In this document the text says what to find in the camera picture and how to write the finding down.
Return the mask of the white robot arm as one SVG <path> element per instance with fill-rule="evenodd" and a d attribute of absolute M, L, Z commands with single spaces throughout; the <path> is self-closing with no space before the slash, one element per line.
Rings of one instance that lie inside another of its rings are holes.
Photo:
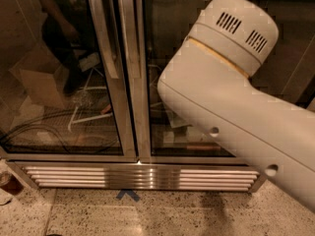
<path fill-rule="evenodd" d="M 170 110 L 315 211 L 315 113 L 249 82 L 279 37 L 247 0 L 212 0 L 162 71 Z"/>

